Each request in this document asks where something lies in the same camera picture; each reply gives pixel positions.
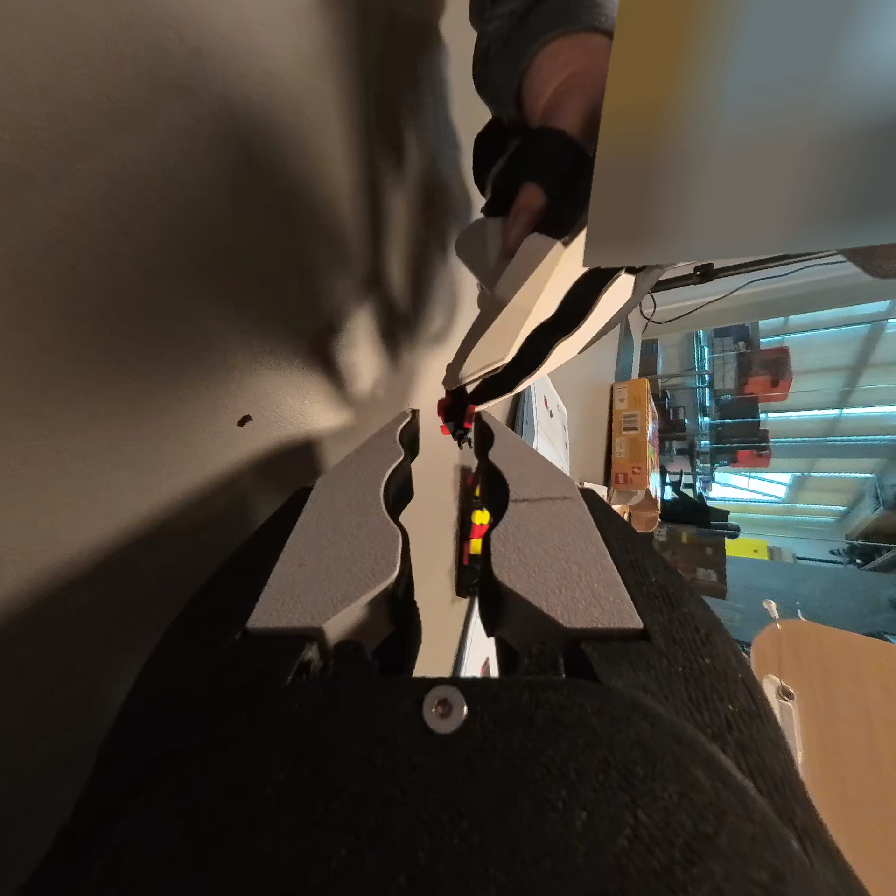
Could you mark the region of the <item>yellow cardboard lego box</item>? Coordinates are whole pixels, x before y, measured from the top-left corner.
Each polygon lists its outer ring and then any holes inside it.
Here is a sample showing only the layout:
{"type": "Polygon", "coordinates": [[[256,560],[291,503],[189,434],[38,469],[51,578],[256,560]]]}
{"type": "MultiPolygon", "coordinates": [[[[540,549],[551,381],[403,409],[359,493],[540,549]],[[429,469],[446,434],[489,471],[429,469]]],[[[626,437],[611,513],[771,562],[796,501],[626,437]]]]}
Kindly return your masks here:
{"type": "Polygon", "coordinates": [[[637,532],[651,534],[661,515],[658,415],[647,378],[612,389],[609,501],[637,532]]]}

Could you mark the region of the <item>red black tool case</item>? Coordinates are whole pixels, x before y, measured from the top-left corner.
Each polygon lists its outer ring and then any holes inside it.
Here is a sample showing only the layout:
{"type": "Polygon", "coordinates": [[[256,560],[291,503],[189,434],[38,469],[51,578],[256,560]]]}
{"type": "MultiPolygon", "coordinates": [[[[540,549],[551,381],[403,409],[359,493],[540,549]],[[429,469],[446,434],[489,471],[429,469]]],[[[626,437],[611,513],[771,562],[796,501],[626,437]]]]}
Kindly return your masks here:
{"type": "Polygon", "coordinates": [[[792,380],[790,348],[786,345],[737,355],[738,396],[753,396],[759,402],[783,402],[790,396],[792,380]]]}

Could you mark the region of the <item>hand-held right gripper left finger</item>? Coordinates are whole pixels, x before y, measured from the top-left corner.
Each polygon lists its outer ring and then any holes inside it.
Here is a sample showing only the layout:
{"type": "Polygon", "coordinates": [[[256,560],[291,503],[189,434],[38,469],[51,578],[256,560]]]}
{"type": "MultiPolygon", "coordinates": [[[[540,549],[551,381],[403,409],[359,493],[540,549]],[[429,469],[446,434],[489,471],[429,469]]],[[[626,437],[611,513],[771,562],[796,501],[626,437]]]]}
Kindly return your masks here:
{"type": "Polygon", "coordinates": [[[409,676],[421,645],[409,535],[420,413],[405,409],[315,483],[246,623],[331,657],[360,644],[383,673],[409,676]]]}

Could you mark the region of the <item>open instruction booklet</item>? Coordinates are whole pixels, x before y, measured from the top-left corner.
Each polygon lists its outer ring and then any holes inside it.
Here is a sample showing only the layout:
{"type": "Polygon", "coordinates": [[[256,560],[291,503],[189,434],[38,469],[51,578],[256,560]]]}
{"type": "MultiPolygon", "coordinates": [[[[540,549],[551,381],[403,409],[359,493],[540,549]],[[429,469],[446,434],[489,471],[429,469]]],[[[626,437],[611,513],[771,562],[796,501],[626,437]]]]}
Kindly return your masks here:
{"type": "MultiPolygon", "coordinates": [[[[513,400],[511,428],[523,442],[569,474],[566,407],[548,377],[537,380],[513,400]]],[[[454,662],[454,675],[459,678],[494,678],[499,674],[496,643],[482,620],[479,584],[476,598],[464,599],[468,607],[454,662]]]]}

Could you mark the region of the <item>long black red yellow lego assembly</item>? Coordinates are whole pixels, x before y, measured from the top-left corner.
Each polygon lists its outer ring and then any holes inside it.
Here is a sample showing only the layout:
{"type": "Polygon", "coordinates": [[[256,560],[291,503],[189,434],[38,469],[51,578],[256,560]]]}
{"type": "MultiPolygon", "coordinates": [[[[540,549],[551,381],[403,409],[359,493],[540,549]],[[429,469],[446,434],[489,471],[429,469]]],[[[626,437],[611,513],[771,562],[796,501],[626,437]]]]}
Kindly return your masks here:
{"type": "Polygon", "coordinates": [[[455,589],[461,599],[475,599],[477,596],[484,542],[492,521],[480,493],[477,471],[462,466],[455,551],[455,589]]]}

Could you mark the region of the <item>person's left hand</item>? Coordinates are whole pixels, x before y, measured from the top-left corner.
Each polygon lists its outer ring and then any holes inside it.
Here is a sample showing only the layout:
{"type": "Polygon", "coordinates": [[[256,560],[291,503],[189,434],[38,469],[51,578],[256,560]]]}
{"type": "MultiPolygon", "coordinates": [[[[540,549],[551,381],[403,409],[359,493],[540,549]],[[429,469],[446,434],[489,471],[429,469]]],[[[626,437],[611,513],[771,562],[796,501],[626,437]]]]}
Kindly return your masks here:
{"type": "MultiPolygon", "coordinates": [[[[521,111],[534,128],[559,131],[592,151],[609,76],[613,40],[596,31],[553,39],[528,66],[521,82],[521,111]]],[[[540,223],[548,197],[540,184],[525,182],[504,222],[503,247],[512,257],[540,223]]]]}

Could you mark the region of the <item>red black lego clip assembly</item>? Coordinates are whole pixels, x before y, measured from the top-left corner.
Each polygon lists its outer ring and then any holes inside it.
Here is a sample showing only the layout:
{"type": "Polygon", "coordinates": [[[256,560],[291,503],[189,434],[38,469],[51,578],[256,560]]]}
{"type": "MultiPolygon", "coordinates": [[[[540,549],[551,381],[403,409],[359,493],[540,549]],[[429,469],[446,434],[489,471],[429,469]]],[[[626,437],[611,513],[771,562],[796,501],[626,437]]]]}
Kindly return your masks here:
{"type": "Polygon", "coordinates": [[[446,391],[437,402],[436,410],[442,434],[450,437],[460,449],[471,449],[476,405],[470,400],[467,389],[458,386],[446,391]]]}

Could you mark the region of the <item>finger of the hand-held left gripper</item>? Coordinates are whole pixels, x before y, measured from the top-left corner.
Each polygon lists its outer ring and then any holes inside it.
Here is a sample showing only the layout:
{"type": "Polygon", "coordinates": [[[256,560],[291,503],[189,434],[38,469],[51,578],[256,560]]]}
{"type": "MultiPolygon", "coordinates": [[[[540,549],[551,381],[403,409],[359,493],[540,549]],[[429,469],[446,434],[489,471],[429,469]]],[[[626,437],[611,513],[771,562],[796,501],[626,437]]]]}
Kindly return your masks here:
{"type": "Polygon", "coordinates": [[[469,392],[506,364],[525,337],[554,312],[566,291],[586,272],[586,232],[557,241],[526,237],[512,259],[503,254],[501,231],[462,231],[455,253],[476,279],[478,315],[445,369],[444,392],[469,392]]]}
{"type": "Polygon", "coordinates": [[[481,381],[481,406],[527,388],[621,323],[644,295],[642,268],[591,268],[566,291],[496,373],[481,381]]]}

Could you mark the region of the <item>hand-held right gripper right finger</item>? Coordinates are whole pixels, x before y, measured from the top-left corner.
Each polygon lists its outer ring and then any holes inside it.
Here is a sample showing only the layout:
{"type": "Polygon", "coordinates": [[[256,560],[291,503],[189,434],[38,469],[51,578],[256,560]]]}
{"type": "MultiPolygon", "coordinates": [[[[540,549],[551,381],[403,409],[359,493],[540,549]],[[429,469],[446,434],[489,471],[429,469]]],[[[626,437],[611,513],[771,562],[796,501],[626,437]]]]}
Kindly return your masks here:
{"type": "Polygon", "coordinates": [[[581,495],[487,411],[476,414],[480,496],[492,516],[478,603],[498,641],[632,639],[644,622],[581,495]]]}

